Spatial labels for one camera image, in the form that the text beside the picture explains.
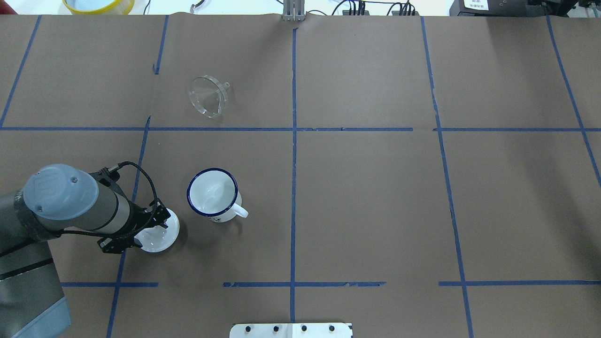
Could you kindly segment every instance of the mug handle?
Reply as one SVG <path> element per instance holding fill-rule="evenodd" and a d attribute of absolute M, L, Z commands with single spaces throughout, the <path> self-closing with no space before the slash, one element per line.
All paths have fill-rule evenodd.
<path fill-rule="evenodd" d="M 248 211 L 246 211 L 246 209 L 239 206 L 238 204 L 234 203 L 234 205 L 232 205 L 231 208 L 234 209 L 234 212 L 236 213 L 236 215 L 238 215 L 242 218 L 246 218 L 248 216 Z"/>

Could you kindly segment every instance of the white saucer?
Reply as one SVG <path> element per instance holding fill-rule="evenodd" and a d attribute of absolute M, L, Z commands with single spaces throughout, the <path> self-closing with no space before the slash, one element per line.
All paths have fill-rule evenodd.
<path fill-rule="evenodd" d="M 140 231 L 135 238 L 142 244 L 141 249 L 148 253 L 158 253 L 169 248 L 180 233 L 180 220 L 175 212 L 167 209 L 171 217 L 167 218 L 165 224 L 167 229 L 156 226 Z"/>

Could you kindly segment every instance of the cable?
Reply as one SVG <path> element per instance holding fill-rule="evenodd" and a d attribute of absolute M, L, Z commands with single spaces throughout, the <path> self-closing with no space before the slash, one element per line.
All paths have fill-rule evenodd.
<path fill-rule="evenodd" d="M 390 15 L 390 12 L 392 12 L 392 8 L 393 8 L 395 5 L 398 5 L 398 6 L 400 7 L 399 11 L 402 11 L 402 9 L 403 9 L 403 4 L 401 4 L 400 2 L 395 2 L 395 3 L 393 3 L 393 4 L 392 4 L 392 6 L 390 6 L 390 8 L 388 9 L 388 13 L 386 13 L 386 16 Z"/>
<path fill-rule="evenodd" d="M 6 256 L 6 255 L 8 255 L 10 253 L 13 253 L 13 252 L 21 249 L 21 248 L 25 248 L 27 245 L 33 244 L 33 243 L 35 243 L 35 241 L 33 239 L 31 239 L 31 238 L 28 238 L 25 241 L 23 241 L 22 243 L 17 244 L 15 246 L 13 246 L 13 247 L 11 247 L 11 248 L 9 248 L 9 249 L 4 250 L 3 252 L 1 252 L 0 253 L 0 257 L 4 257 L 4 256 Z"/>
<path fill-rule="evenodd" d="M 192 4 L 192 9 L 196 9 L 196 8 L 200 7 L 200 6 L 201 6 L 203 3 L 204 3 L 204 0 L 200 0 L 200 2 L 199 2 L 199 3 L 197 3 L 197 4 Z"/>
<path fill-rule="evenodd" d="M 326 14 L 326 13 L 324 13 L 324 12 L 322 12 L 322 11 L 320 11 L 320 10 L 310 10 L 310 11 L 308 11 L 307 13 L 310 13 L 310 12 L 318 12 L 318 13 L 321 13 L 321 14 L 323 14 L 323 15 L 327 16 L 327 14 Z"/>
<path fill-rule="evenodd" d="M 112 238 L 112 239 L 122 239 L 122 238 L 127 238 L 130 236 L 135 236 L 137 235 L 140 231 L 146 229 L 146 227 L 148 227 L 148 225 L 150 224 L 150 222 L 152 221 L 152 219 L 154 218 L 154 216 L 156 215 L 156 211 L 158 209 L 159 204 L 164 205 L 163 202 L 157 197 L 156 195 L 156 189 L 154 188 L 154 183 L 152 182 L 152 179 L 150 178 L 150 176 L 146 173 L 146 171 L 144 171 L 144 169 L 142 169 L 138 164 L 130 162 L 130 161 L 125 161 L 125 162 L 121 162 L 117 165 L 117 169 L 119 170 L 127 165 L 131 165 L 133 167 L 135 167 L 136 169 L 138 169 L 140 171 L 140 173 L 142 173 L 142 175 L 144 175 L 144 177 L 146 177 L 146 179 L 148 180 L 148 184 L 150 184 L 150 189 L 152 189 L 152 195 L 153 195 L 153 209 L 152 212 L 150 214 L 150 217 L 148 218 L 148 221 L 146 221 L 146 223 L 139 229 L 137 230 L 132 230 L 129 233 L 125 233 L 122 235 L 115 235 L 115 234 L 100 234 L 100 233 L 95 233 L 95 232 L 86 232 L 86 231 L 79 231 L 79 230 L 59 230 L 57 232 L 54 232 L 53 234 L 56 235 L 62 235 L 62 234 L 72 234 L 72 235 L 84 235 L 84 236 L 92 236 L 92 237 L 106 237 L 106 238 Z"/>
<path fill-rule="evenodd" d="M 144 11 L 142 12 L 142 15 L 146 15 L 146 9 L 148 8 L 148 6 L 150 5 L 150 1 L 148 0 L 148 4 L 146 4 L 146 7 L 144 7 Z"/>
<path fill-rule="evenodd" d="M 332 15 L 336 14 L 336 10 L 340 7 L 340 5 L 342 5 L 343 3 L 347 2 L 347 1 L 350 2 L 351 4 L 353 4 L 353 12 L 356 12 L 357 8 L 355 7 L 356 6 L 355 2 L 352 0 L 344 0 L 344 1 L 339 2 L 338 5 L 336 5 L 336 7 L 334 7 L 334 10 L 332 11 Z"/>

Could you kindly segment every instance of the enamel mug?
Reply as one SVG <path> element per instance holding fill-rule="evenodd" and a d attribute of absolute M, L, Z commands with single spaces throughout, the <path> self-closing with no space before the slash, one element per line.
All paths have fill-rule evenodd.
<path fill-rule="evenodd" d="M 192 210 L 213 222 L 227 222 L 236 215 L 248 216 L 242 207 L 238 183 L 223 169 L 209 168 L 196 174 L 188 185 L 187 195 Z"/>

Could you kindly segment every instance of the blue tape line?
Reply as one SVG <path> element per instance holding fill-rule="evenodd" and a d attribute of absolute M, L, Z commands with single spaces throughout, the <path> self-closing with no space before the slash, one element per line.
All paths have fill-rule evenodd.
<path fill-rule="evenodd" d="M 146 150 L 146 140 L 148 138 L 148 129 L 150 127 L 150 119 L 152 116 L 148 116 L 146 125 L 144 126 L 144 136 L 142 137 L 142 146 L 140 147 L 140 157 L 138 158 L 138 165 L 142 165 L 144 159 L 144 152 Z M 132 202 L 136 201 L 136 195 L 138 193 L 138 182 L 140 179 L 140 171 L 136 171 L 136 180 L 133 183 Z M 125 266 L 125 255 L 127 250 L 121 254 L 121 260 L 119 261 L 119 271 L 117 272 L 117 282 L 115 285 L 115 292 L 113 294 L 113 303 L 111 306 L 111 315 L 109 317 L 109 325 L 106 329 L 106 338 L 111 338 L 113 323 L 115 322 L 115 314 L 117 312 L 117 301 L 119 300 L 119 290 L 121 288 L 121 278 L 123 277 L 123 268 Z"/>
<path fill-rule="evenodd" d="M 299 132 L 412 132 L 413 128 L 298 128 Z"/>
<path fill-rule="evenodd" d="M 62 287 L 116 287 L 112 282 L 87 282 L 87 281 L 66 281 L 61 283 Z M 159 287 L 159 283 L 120 283 L 119 287 Z"/>
<path fill-rule="evenodd" d="M 10 88 L 10 93 L 8 94 L 8 99 L 6 101 L 6 105 L 4 106 L 4 111 L 2 112 L 2 117 L 0 117 L 0 128 L 4 124 L 4 120 L 6 119 L 6 115 L 8 114 L 10 102 L 13 100 L 14 91 L 17 89 L 17 83 L 19 83 L 19 78 L 21 77 L 21 72 L 23 71 L 23 67 L 25 66 L 25 61 L 27 61 L 27 56 L 29 55 L 29 50 L 31 50 L 31 45 L 34 42 L 35 34 L 37 32 L 38 27 L 40 26 L 40 20 L 41 20 L 41 15 L 38 15 L 38 18 L 35 21 L 34 30 L 33 30 L 33 32 L 31 32 L 31 36 L 29 38 L 29 43 L 27 44 L 27 48 L 25 48 L 25 54 L 23 55 L 23 59 L 21 60 L 21 65 L 19 66 L 17 75 L 14 77 L 13 87 Z"/>
<path fill-rule="evenodd" d="M 84 282 L 84 281 L 66 281 L 62 282 L 62 287 L 115 287 L 116 283 L 102 283 L 102 282 Z"/>
<path fill-rule="evenodd" d="M 142 137 L 142 147 L 140 148 L 140 157 L 138 158 L 138 165 L 142 166 L 142 159 L 144 158 L 144 152 L 146 150 L 146 139 L 148 138 L 148 130 L 150 127 L 150 118 L 152 116 L 148 116 L 146 120 L 146 126 L 144 127 L 144 136 Z M 136 170 L 136 179 L 133 182 L 133 193 L 132 193 L 132 202 L 136 201 L 136 196 L 138 195 L 138 183 L 140 180 L 140 171 Z"/>
<path fill-rule="evenodd" d="M 292 128 L 249 128 L 249 127 L 152 127 L 151 131 L 189 131 L 189 132 L 291 132 Z"/>
<path fill-rule="evenodd" d="M 159 283 L 133 282 L 133 283 L 121 283 L 120 286 L 121 287 L 159 287 Z"/>
<path fill-rule="evenodd" d="M 601 280 L 475 280 L 439 281 L 438 286 L 601 285 Z"/>
<path fill-rule="evenodd" d="M 385 281 L 297 281 L 296 287 L 380 287 Z"/>
<path fill-rule="evenodd" d="M 297 281 L 294 287 L 380 287 L 385 281 Z M 237 281 L 224 283 L 223 287 L 290 287 L 289 281 Z"/>
<path fill-rule="evenodd" d="M 142 127 L 2 127 L 3 131 L 143 131 Z"/>
<path fill-rule="evenodd" d="M 584 129 L 584 124 L 582 123 L 582 118 L 580 116 L 580 112 L 578 111 L 578 106 L 576 105 L 576 100 L 574 100 L 574 94 L 572 93 L 572 88 L 570 86 L 570 81 L 567 79 L 566 71 L 563 67 L 563 62 L 561 62 L 561 56 L 559 49 L 557 49 L 557 44 L 555 42 L 555 34 L 553 34 L 553 27 L 551 26 L 551 17 L 547 15 L 547 27 L 549 28 L 549 35 L 551 37 L 551 43 L 553 44 L 553 50 L 555 51 L 555 56 L 557 57 L 557 63 L 560 66 L 561 76 L 566 83 L 566 89 L 568 95 L 570 96 L 570 101 L 572 102 L 572 108 L 574 108 L 574 114 L 576 114 L 576 119 L 578 120 L 578 125 L 582 131 L 582 138 L 584 139 L 584 144 L 587 147 L 588 156 L 591 159 L 591 164 L 593 165 L 593 170 L 595 172 L 595 176 L 597 177 L 597 183 L 601 187 L 601 175 L 599 175 L 599 168 L 597 167 L 597 162 L 595 161 L 595 157 L 593 156 L 593 151 L 591 149 L 591 145 L 588 142 L 587 132 Z"/>
<path fill-rule="evenodd" d="M 224 287 L 290 287 L 289 281 L 237 281 L 224 283 Z"/>
<path fill-rule="evenodd" d="M 442 132 L 580 132 L 580 128 L 436 128 Z"/>
<path fill-rule="evenodd" d="M 436 112 L 436 128 L 438 130 L 438 142 L 441 147 L 441 156 L 442 156 L 442 168 L 445 173 L 445 183 L 447 184 L 447 195 L 449 200 L 449 209 L 451 211 L 451 222 L 453 223 L 453 232 L 455 235 L 455 250 L 457 251 L 457 263 L 459 265 L 459 277 L 461 278 L 461 282 L 465 282 L 465 271 L 463 269 L 463 257 L 461 254 L 461 244 L 459 242 L 459 231 L 457 229 L 457 219 L 455 217 L 455 207 L 453 205 L 453 193 L 451 192 L 451 181 L 449 179 L 449 172 L 447 166 L 447 155 L 445 153 L 444 141 L 442 139 L 442 131 L 441 131 L 441 118 L 438 112 L 438 104 L 436 103 L 436 97 L 434 95 L 434 76 L 432 74 L 432 64 L 430 62 L 430 51 L 428 49 L 428 38 L 426 36 L 426 23 L 424 21 L 424 17 L 421 16 L 421 30 L 422 35 L 424 37 L 424 49 L 426 51 L 426 63 L 428 66 L 428 76 L 430 78 L 430 89 L 432 91 L 432 104 L 434 105 L 434 111 Z M 465 308 L 465 318 L 468 325 L 468 335 L 469 338 L 474 338 L 474 329 L 472 327 L 472 315 L 469 309 L 469 299 L 468 299 L 468 288 L 466 286 L 462 286 L 463 291 L 463 306 Z"/>
<path fill-rule="evenodd" d="M 121 283 L 121 278 L 123 276 L 123 266 L 125 265 L 125 254 L 127 250 L 121 254 L 121 260 L 119 261 L 119 270 L 117 272 L 117 282 L 115 283 L 115 291 L 113 293 L 113 302 L 111 305 L 111 315 L 109 316 L 109 324 L 106 328 L 106 338 L 111 338 L 112 335 L 112 327 L 115 322 L 115 314 L 117 313 L 117 301 L 119 299 L 119 290 Z"/>
<path fill-rule="evenodd" d="M 294 323 L 296 282 L 296 30 L 292 30 L 292 196 L 290 220 L 290 322 Z"/>
<path fill-rule="evenodd" d="M 156 60 L 156 65 L 152 65 L 152 69 L 154 70 L 154 74 L 159 74 L 160 69 L 160 61 L 163 58 L 163 47 L 165 46 L 165 36 L 167 35 L 167 23 L 169 22 L 169 16 L 165 16 L 165 23 L 163 24 L 163 36 L 160 38 L 160 48 L 159 48 L 159 57 Z"/>

